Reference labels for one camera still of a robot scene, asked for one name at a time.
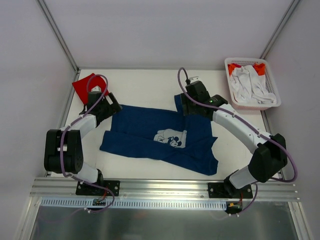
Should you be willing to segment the blue t shirt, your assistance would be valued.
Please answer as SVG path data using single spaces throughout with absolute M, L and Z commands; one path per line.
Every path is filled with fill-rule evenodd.
M 203 175 L 218 171 L 212 147 L 217 140 L 211 121 L 183 114 L 179 95 L 176 111 L 123 105 L 104 132 L 100 151 L 129 158 L 163 161 Z

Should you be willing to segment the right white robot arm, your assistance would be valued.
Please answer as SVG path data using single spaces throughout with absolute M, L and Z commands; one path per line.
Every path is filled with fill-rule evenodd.
M 249 164 L 236 170 L 223 181 L 223 192 L 235 198 L 242 188 L 259 182 L 265 183 L 288 163 L 285 138 L 260 132 L 246 120 L 222 96 L 210 96 L 200 81 L 187 79 L 185 90 L 180 94 L 185 115 L 201 115 L 227 129 L 240 140 L 252 154 Z

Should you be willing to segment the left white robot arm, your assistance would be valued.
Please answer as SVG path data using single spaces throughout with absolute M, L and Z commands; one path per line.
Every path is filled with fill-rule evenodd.
M 46 133 L 44 150 L 44 168 L 48 172 L 63 174 L 87 183 L 87 189 L 93 195 L 104 191 L 102 172 L 84 161 L 82 139 L 101 122 L 122 110 L 114 94 L 102 96 L 100 91 L 88 94 L 88 103 L 78 117 L 69 125 L 59 129 L 50 129 Z

